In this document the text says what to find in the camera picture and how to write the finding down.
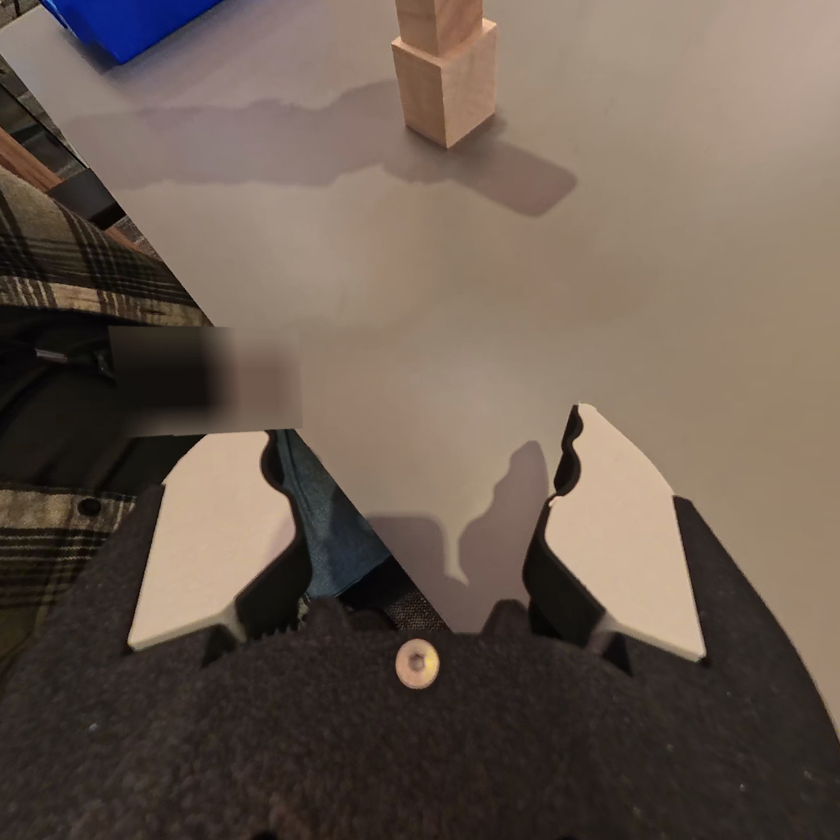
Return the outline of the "blue plastic bin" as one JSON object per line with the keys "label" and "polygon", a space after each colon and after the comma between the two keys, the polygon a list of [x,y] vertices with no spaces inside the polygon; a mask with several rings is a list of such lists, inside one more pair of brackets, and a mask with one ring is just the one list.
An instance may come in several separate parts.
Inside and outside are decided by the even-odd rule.
{"label": "blue plastic bin", "polygon": [[218,5],[218,1],[42,1],[82,46],[123,65]]}

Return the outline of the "plaid shirt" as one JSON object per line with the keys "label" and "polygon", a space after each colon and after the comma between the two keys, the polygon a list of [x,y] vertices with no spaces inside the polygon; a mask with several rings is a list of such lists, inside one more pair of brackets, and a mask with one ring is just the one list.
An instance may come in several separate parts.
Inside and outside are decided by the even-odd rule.
{"label": "plaid shirt", "polygon": [[[163,262],[119,243],[7,170],[1,176],[3,305],[96,314],[129,327],[212,324]],[[3,682],[139,495],[90,496],[6,482],[1,474]]]}

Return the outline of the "light wooden cube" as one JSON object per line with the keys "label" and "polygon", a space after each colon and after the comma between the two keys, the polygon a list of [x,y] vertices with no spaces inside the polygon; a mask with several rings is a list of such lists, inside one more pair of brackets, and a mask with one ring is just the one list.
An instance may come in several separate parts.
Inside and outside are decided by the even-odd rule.
{"label": "light wooden cube", "polygon": [[451,149],[497,110],[496,22],[444,56],[393,39],[392,55],[408,129]]}
{"label": "light wooden cube", "polygon": [[482,1],[395,1],[403,43],[432,56],[445,56],[482,28]]}

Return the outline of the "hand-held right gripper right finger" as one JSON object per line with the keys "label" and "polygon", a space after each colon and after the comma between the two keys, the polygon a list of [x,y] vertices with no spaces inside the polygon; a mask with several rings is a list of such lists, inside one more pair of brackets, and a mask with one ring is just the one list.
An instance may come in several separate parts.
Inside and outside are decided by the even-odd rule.
{"label": "hand-held right gripper right finger", "polygon": [[590,404],[573,405],[561,447],[522,567],[531,607],[560,640],[598,655],[625,637],[704,659],[670,484]]}

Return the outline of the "blue jeans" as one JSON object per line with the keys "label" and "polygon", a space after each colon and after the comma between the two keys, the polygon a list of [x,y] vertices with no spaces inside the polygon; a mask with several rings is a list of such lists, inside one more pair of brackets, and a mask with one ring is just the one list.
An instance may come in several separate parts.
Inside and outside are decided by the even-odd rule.
{"label": "blue jeans", "polygon": [[390,557],[369,522],[292,430],[279,430],[282,486],[301,515],[311,561],[308,599],[340,595]]}

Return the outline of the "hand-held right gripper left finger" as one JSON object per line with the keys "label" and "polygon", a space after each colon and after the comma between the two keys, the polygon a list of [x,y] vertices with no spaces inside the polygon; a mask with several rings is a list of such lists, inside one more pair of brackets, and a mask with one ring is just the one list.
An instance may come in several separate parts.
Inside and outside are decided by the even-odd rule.
{"label": "hand-held right gripper left finger", "polygon": [[277,433],[210,434],[165,478],[134,651],[222,627],[243,643],[298,621],[310,558]]}

